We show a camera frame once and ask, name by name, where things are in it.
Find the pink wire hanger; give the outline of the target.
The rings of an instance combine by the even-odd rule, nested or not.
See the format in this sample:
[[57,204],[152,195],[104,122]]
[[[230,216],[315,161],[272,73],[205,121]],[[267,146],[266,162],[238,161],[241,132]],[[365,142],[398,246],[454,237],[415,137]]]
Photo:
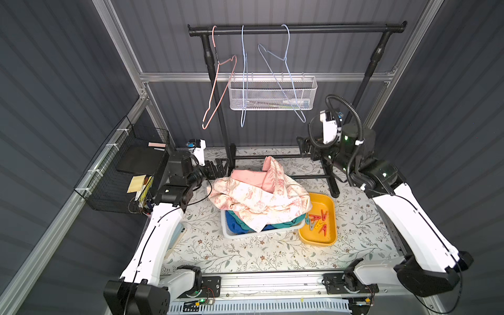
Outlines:
[[[211,30],[211,40],[212,40],[212,45],[213,45],[213,52],[214,52],[214,55],[215,55],[215,58],[216,58],[216,62],[217,62],[217,69],[215,71],[215,77],[213,79],[211,79],[211,81],[212,81],[211,94],[210,94],[210,97],[209,97],[207,110],[205,111],[205,113],[203,115],[203,118],[202,118],[202,129],[203,130],[206,130],[209,127],[210,123],[212,122],[213,118],[215,117],[215,114],[220,109],[221,104],[223,102],[224,95],[228,91],[228,88],[230,86],[231,79],[233,79],[234,76],[235,76],[236,66],[237,66],[237,63],[238,63],[238,57],[236,55],[232,55],[229,59],[226,59],[225,61],[222,61],[222,62],[219,60],[219,55],[218,55],[218,51],[217,51],[217,44],[216,44],[216,41],[215,41],[215,30],[216,30],[216,28],[217,28],[217,26],[215,26],[215,25],[212,27],[212,30]],[[226,85],[226,87],[224,89],[223,95],[221,95],[220,97],[216,98],[216,95],[217,95],[217,82],[218,82],[220,70],[221,70],[222,66],[227,65],[227,64],[232,64],[233,65],[232,71],[231,71],[231,73],[230,73],[230,75],[228,77],[227,85]]]

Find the pink floral garment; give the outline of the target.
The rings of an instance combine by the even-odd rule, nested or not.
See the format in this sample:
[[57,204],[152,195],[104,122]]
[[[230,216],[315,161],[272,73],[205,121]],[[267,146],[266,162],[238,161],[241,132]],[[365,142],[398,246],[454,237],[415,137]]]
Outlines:
[[297,181],[284,173],[272,156],[261,171],[235,169],[229,177],[216,179],[210,202],[221,211],[232,211],[256,232],[269,224],[293,221],[312,209],[311,197]]

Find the blue red white jacket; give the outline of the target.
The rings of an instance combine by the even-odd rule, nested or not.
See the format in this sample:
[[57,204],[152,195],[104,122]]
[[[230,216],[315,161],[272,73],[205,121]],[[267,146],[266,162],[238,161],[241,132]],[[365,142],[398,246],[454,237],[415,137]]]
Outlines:
[[250,229],[246,224],[239,221],[236,215],[231,214],[229,211],[223,211],[221,215],[221,224],[226,237],[236,238],[258,234],[257,231]]

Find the red clothespin floral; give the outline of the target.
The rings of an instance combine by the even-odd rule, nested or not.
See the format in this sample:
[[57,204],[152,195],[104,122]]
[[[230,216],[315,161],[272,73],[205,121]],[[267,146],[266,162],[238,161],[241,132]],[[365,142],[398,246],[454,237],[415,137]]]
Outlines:
[[312,214],[309,214],[308,215],[309,219],[310,219],[310,222],[311,223],[319,223],[320,221],[321,222],[324,222],[324,218],[322,215],[312,215]]
[[324,211],[324,210],[321,210],[321,220],[322,222],[325,222],[326,219],[327,219],[327,216],[328,216],[328,212],[327,211]]

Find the yellow clothespin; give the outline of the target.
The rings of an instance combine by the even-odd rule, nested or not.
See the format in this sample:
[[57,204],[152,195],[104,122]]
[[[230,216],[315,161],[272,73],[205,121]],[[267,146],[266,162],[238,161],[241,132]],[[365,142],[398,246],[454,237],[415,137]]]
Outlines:
[[316,230],[316,229],[319,229],[319,230],[320,230],[320,229],[322,229],[323,227],[325,227],[325,225],[326,225],[326,223],[325,223],[324,221],[319,221],[319,222],[317,222],[317,223],[315,224],[314,229],[315,229],[315,230]]

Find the red clothespin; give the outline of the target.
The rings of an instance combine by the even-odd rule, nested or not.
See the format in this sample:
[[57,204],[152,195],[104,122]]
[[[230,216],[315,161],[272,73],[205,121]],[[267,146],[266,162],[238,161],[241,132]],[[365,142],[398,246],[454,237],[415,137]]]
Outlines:
[[319,233],[319,234],[323,234],[323,236],[324,236],[324,237],[326,237],[326,236],[327,236],[327,229],[328,229],[328,226],[327,226],[327,225],[325,225],[325,227],[323,227],[322,229],[320,229],[320,230],[318,231],[318,233]]

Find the green jacket orange letter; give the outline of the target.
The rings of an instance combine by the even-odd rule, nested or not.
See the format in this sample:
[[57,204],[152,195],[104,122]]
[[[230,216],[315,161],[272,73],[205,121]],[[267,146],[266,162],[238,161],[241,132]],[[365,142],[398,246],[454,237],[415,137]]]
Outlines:
[[278,224],[268,224],[266,225],[262,231],[267,231],[267,230],[273,230],[275,228],[288,228],[292,227],[293,225],[299,224],[303,219],[305,218],[305,215],[301,215],[299,217],[296,217],[294,220],[289,221],[287,223],[278,223]]

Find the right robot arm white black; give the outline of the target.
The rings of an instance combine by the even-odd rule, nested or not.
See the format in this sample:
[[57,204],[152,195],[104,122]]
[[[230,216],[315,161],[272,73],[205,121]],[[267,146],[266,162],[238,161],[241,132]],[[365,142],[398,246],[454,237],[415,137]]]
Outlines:
[[299,136],[303,157],[322,162],[332,186],[333,168],[345,173],[347,184],[363,190],[382,211],[406,244],[406,252],[391,261],[355,259],[343,273],[345,287],[358,293],[365,286],[401,285],[418,297],[463,288],[463,272],[473,263],[439,231],[416,200],[406,178],[389,161],[374,156],[376,133],[367,127],[328,123],[322,138]]

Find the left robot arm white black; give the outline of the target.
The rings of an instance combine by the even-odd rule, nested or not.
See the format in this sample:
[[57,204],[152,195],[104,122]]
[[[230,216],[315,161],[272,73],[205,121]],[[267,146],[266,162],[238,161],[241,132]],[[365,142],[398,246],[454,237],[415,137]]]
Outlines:
[[170,153],[138,248],[119,279],[104,288],[112,314],[166,314],[174,299],[202,290],[199,267],[182,265],[166,278],[161,268],[194,192],[211,178],[208,166],[202,148]]

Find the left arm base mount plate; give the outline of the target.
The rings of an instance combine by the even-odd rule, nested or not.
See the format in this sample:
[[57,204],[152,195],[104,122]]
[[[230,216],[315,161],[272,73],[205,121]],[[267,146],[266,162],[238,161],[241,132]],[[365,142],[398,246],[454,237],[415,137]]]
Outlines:
[[204,276],[202,278],[201,288],[187,293],[187,298],[216,298],[220,297],[221,293],[221,280],[220,276]]

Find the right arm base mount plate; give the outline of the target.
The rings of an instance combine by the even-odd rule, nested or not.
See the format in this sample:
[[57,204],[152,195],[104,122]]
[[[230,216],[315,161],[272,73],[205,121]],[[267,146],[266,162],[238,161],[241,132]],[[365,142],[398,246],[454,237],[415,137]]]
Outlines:
[[341,272],[323,274],[321,283],[329,295],[344,293],[375,295],[379,293],[377,284],[364,285],[355,276]]

